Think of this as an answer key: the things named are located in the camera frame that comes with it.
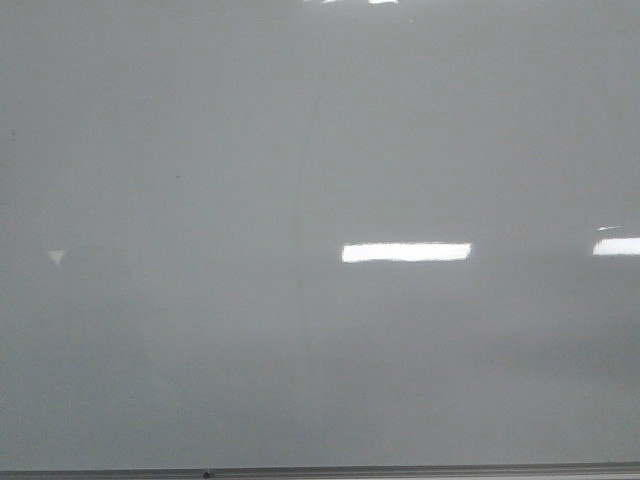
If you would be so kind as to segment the white whiteboard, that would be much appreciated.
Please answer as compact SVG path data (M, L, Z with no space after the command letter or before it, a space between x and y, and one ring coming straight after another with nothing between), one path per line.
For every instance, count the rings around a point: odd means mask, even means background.
M5 1L5 470L639 457L635 1Z

